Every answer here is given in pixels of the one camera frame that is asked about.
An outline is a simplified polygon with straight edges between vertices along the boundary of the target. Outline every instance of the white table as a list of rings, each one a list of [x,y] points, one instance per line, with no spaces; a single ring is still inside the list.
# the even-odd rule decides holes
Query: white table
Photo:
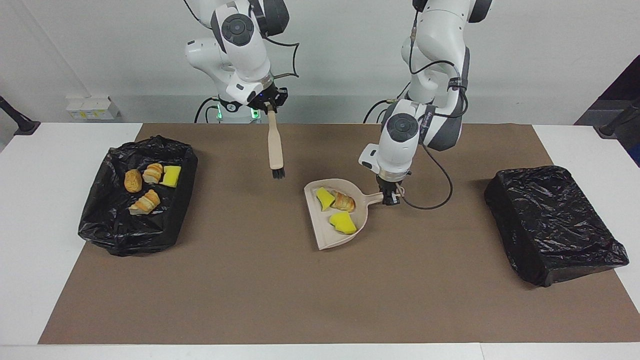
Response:
[[[360,345],[36,345],[84,241],[77,224],[107,148],[133,141],[141,124],[45,123],[0,153],[0,359],[629,359],[640,343]],[[640,170],[590,127],[535,126],[567,168],[631,264],[616,269],[640,306]]]

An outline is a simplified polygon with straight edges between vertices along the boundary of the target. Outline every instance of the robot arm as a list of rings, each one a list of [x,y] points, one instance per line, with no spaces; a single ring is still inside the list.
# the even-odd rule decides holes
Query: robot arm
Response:
[[[383,203],[399,203],[397,185],[409,174],[418,145],[443,151],[460,137],[466,100],[469,51],[463,32],[468,22],[486,17],[492,0],[413,0],[421,16],[416,17],[412,35],[402,54],[412,73],[404,99],[391,104],[383,118],[378,145],[369,144],[360,162],[376,173],[384,193]],[[436,73],[447,76],[445,104],[433,105],[438,83]]]
[[[273,83],[262,39],[286,28],[289,13],[282,0],[200,0],[200,22],[214,38],[189,42],[186,56],[213,79],[226,109],[248,105],[267,112],[268,105],[283,105],[287,90]]]

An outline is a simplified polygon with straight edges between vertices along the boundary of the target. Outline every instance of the croissant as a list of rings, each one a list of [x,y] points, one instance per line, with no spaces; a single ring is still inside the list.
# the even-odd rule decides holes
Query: croissant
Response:
[[[162,177],[163,168],[162,165],[155,163],[147,166],[147,169],[142,173],[142,178],[148,184],[157,184]]]
[[[158,205],[160,205],[160,197],[155,191],[149,190],[135,204],[129,207],[129,213],[131,215],[148,215]]]
[[[356,202],[353,198],[337,191],[332,191],[331,194],[335,197],[335,201],[331,205],[332,208],[348,212],[355,210]]]
[[[133,169],[124,174],[124,188],[130,193],[142,190],[142,177],[139,171]]]

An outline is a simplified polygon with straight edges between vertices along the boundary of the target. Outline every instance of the black plastic bag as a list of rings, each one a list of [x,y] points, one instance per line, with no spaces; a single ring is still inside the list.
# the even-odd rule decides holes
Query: black plastic bag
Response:
[[[500,171],[484,199],[511,267],[527,282],[548,287],[629,264],[565,168]]]
[[[181,166],[177,187],[143,182],[142,191],[129,193],[124,188],[125,173],[134,168],[142,173],[153,163]],[[89,191],[78,235],[117,256],[159,252],[175,245],[197,166],[190,145],[162,136],[110,149]],[[160,205],[149,215],[130,215],[129,206],[149,189],[156,191]]]

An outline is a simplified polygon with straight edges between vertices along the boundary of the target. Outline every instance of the black stand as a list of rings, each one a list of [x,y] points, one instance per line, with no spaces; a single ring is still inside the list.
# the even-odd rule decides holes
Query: black stand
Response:
[[[14,135],[31,135],[38,129],[38,126],[40,126],[39,121],[33,121],[24,116],[21,112],[14,109],[13,106],[9,105],[2,96],[0,96],[0,108],[18,124],[18,130],[13,133]]]
[[[615,119],[611,120],[610,123],[603,126],[594,126],[598,135],[600,135],[603,139],[617,139],[616,137],[616,128],[622,124],[626,124],[630,120],[632,120],[636,116],[640,116],[638,112],[640,110],[640,97],[637,98],[628,108],[626,108],[623,112],[621,112]]]

